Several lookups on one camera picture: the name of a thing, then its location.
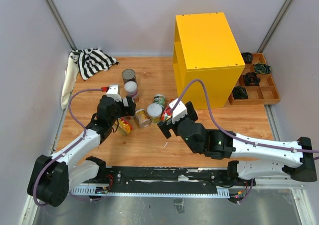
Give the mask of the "tall white lid can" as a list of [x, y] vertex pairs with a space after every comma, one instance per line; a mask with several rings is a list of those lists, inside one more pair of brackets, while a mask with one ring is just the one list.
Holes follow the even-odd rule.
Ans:
[[124, 89], [134, 102], [139, 101], [138, 86], [134, 81], [125, 83]]

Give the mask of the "dark brown can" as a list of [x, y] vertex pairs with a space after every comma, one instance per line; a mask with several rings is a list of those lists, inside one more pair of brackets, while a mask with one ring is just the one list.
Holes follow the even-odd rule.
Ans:
[[124, 84], [126, 84], [127, 82], [130, 82], [130, 81], [133, 81], [135, 83], [137, 82], [135, 71], [132, 69], [125, 69], [122, 72], [122, 79], [123, 79]]

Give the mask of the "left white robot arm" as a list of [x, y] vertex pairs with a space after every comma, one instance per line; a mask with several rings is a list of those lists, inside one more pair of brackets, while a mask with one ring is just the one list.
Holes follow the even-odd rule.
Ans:
[[120, 101], [102, 96], [97, 112], [74, 141], [50, 156], [41, 155], [36, 159], [27, 187], [27, 193], [33, 196], [34, 202], [40, 207], [57, 207], [74, 187], [84, 181], [103, 182], [107, 176], [103, 160], [92, 157], [81, 165], [77, 163], [108, 138], [118, 119], [133, 116], [135, 112], [136, 104], [130, 96]]

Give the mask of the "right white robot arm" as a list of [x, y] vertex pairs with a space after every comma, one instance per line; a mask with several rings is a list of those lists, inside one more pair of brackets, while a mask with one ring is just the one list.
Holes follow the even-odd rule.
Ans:
[[215, 160], [230, 159], [226, 180], [231, 185], [267, 176], [289, 176], [305, 183], [317, 181], [310, 138], [282, 142], [247, 137], [222, 128], [206, 129], [197, 122], [191, 102], [173, 101], [169, 106], [177, 108], [170, 119], [158, 123], [164, 136], [168, 139], [174, 132], [195, 154]]

